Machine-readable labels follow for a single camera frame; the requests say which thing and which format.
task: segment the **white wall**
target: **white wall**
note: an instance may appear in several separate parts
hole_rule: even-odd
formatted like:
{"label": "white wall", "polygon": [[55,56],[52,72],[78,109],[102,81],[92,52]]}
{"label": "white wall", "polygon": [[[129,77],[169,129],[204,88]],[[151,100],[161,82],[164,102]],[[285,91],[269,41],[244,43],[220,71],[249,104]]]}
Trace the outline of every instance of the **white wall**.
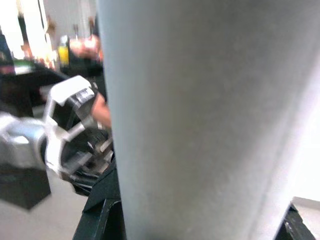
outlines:
{"label": "white wall", "polygon": [[56,24],[55,35],[51,36],[52,48],[59,44],[60,37],[74,37],[73,24],[79,26],[79,36],[90,34],[88,18],[96,16],[95,0],[43,0],[45,14],[50,15]]}
{"label": "white wall", "polygon": [[305,93],[305,122],[301,125],[300,162],[294,195],[320,202],[320,60]]}

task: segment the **person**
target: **person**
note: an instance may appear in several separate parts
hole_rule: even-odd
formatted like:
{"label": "person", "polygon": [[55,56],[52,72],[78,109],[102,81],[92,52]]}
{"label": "person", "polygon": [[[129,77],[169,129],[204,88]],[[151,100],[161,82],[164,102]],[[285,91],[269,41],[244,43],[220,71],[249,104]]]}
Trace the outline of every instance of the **person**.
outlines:
{"label": "person", "polygon": [[101,50],[98,19],[95,16],[92,35],[84,39],[70,39],[70,49],[79,58],[97,59]]}
{"label": "person", "polygon": [[[102,52],[97,16],[95,16],[92,35],[85,39],[70,39],[70,49],[79,58],[97,59],[97,56]],[[104,96],[99,92],[92,106],[91,114],[95,120],[111,128],[110,109]]]}

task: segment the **white cylinder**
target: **white cylinder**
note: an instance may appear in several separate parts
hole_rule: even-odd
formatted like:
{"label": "white cylinder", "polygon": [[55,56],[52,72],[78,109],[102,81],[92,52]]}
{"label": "white cylinder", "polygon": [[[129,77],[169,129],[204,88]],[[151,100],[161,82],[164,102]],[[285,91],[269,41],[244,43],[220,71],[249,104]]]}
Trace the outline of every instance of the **white cylinder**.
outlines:
{"label": "white cylinder", "polygon": [[316,0],[100,0],[129,240],[271,240],[289,191]]}

